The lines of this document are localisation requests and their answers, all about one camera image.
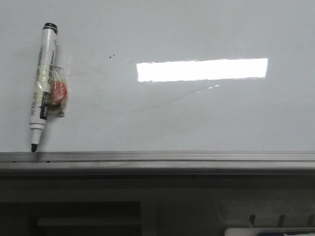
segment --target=dark rectangle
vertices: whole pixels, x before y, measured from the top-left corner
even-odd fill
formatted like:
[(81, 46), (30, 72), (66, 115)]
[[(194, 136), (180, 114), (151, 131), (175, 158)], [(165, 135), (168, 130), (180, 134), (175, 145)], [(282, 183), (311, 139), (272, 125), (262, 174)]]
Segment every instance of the dark rectangle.
[(41, 100), (41, 107), (40, 107), (40, 118), (41, 119), (47, 119), (49, 97), (50, 97), (50, 93), (43, 92), (43, 98)]

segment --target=marker tip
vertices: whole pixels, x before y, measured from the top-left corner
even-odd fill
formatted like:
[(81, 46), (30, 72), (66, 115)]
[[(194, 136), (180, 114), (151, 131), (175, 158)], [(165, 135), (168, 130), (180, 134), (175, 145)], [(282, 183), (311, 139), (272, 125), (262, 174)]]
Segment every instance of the marker tip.
[(31, 144), (31, 151), (36, 152), (37, 144)]

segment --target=marker label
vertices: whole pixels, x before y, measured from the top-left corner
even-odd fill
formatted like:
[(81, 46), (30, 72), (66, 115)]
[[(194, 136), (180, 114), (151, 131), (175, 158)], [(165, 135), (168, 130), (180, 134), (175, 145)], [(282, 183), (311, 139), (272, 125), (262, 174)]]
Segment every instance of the marker label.
[(40, 51), (39, 51), (38, 64), (37, 64), (37, 66), (40, 65), (42, 55), (43, 55), (43, 45), (40, 46)]
[(50, 93), (43, 92), (43, 98), (41, 100), (41, 109), (40, 109), (40, 116), (39, 116), (41, 119), (47, 119), (49, 97), (50, 97)]
[(37, 98), (37, 92), (34, 92), (33, 100), (31, 102), (31, 117), (35, 116), (36, 98)]

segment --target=white object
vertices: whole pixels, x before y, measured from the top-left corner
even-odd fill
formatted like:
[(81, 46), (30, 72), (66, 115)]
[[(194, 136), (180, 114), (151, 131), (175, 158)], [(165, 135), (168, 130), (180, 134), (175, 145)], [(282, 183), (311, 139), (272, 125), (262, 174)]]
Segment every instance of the white object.
[(41, 38), (38, 68), (31, 108), (32, 152), (36, 151), (48, 115), (51, 90), (51, 66), (54, 65), (57, 44), (57, 27), (46, 23)]

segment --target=dark lower area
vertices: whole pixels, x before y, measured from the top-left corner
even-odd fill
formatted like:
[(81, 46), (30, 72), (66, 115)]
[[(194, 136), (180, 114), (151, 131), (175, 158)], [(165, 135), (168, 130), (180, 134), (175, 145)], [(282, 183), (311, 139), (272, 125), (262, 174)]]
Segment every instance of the dark lower area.
[(1, 236), (223, 236), (315, 227), (313, 175), (28, 176), (0, 180)]

